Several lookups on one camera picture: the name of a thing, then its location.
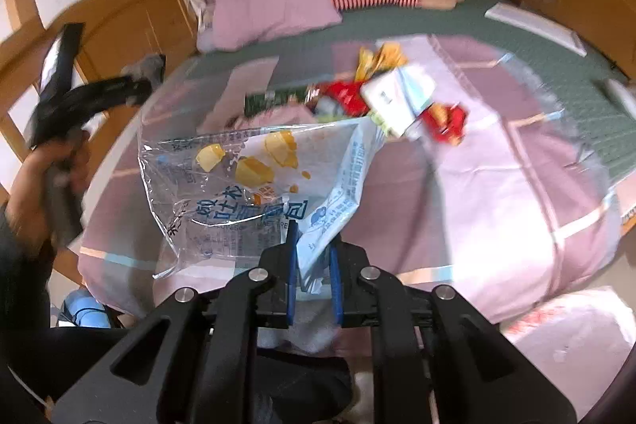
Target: bedding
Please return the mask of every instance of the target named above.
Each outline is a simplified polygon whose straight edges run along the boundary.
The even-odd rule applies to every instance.
[[[452,282],[493,321],[526,311],[607,264],[619,237],[607,171],[541,80],[510,53],[467,37],[391,40],[434,79],[433,101],[467,110],[465,138],[457,147],[386,143],[371,163],[343,239],[409,285],[431,289]],[[362,44],[379,48],[382,41]],[[355,70],[359,47],[345,41],[308,56],[282,54],[275,68],[317,83],[303,76],[308,57],[322,56],[323,73],[341,77]],[[247,69],[250,77],[267,78],[271,66],[254,60],[229,73],[225,93],[236,94],[224,99],[224,93],[210,111],[206,133],[222,130],[228,114],[242,111],[246,85],[236,83],[237,74]],[[152,119],[161,120],[152,128],[160,126],[162,139],[196,134],[190,114],[208,90],[202,83],[208,85],[192,80],[187,91],[182,84],[163,90],[151,110]],[[211,263],[211,275],[218,264]],[[166,282],[168,289],[156,283],[156,302],[173,292],[173,281]],[[195,287],[207,291],[218,284],[204,278]]]
[[[341,20],[331,0],[214,0],[210,43],[217,49],[236,50]],[[205,50],[203,39],[198,48]]]

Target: black gripper frame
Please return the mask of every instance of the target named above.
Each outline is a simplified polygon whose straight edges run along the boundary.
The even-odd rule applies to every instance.
[[[298,228],[219,290],[181,288],[55,404],[54,424],[246,424],[258,327],[293,321]],[[374,420],[570,424],[569,401],[450,286],[404,287],[336,238],[332,299],[342,327],[370,327]],[[418,328],[424,348],[419,347]]]

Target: wooden headboard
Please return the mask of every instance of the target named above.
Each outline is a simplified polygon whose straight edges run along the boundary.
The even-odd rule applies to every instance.
[[[523,0],[574,29],[636,79],[636,0]]]
[[[38,17],[31,19],[0,43],[0,133],[21,162],[30,149],[9,110],[31,85],[38,90],[44,56],[68,22],[86,25],[75,63],[84,82],[115,76],[125,65],[153,52],[166,55],[169,74],[195,52],[196,25],[182,0],[81,0],[49,28],[43,28]],[[91,177],[135,112],[121,106],[105,114],[89,141]],[[8,197],[8,190],[0,185],[0,203]],[[65,275],[73,278],[72,273]]]

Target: green mattress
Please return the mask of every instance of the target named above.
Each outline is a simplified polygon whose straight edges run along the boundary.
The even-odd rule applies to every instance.
[[[608,60],[587,45],[586,57],[528,31],[484,18],[501,0],[466,0],[450,12],[382,7],[343,15],[341,25],[298,37],[249,45],[237,52],[211,52],[190,69],[189,77],[221,71],[255,58],[301,52],[335,41],[379,39],[414,33],[469,35],[513,52],[545,81],[577,122],[581,135],[609,168],[613,182],[636,168],[636,121],[619,111],[604,95],[601,80],[626,82]]]

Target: black tool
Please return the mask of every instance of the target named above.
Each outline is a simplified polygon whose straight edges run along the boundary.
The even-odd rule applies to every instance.
[[[117,105],[140,105],[151,94],[147,79],[120,76],[72,88],[73,63],[84,24],[66,24],[53,41],[42,67],[40,98],[29,121],[29,145],[51,139],[79,144],[81,129],[93,116]],[[83,230],[81,200],[69,184],[69,163],[45,174],[45,208],[58,246],[67,246]]]
[[[293,320],[296,242],[291,222],[287,242],[225,288],[176,291],[57,401],[52,422],[253,422],[257,328]],[[432,390],[441,424],[576,422],[565,396],[451,286],[405,287],[339,238],[330,277],[340,324],[371,328],[376,423],[432,422]]]

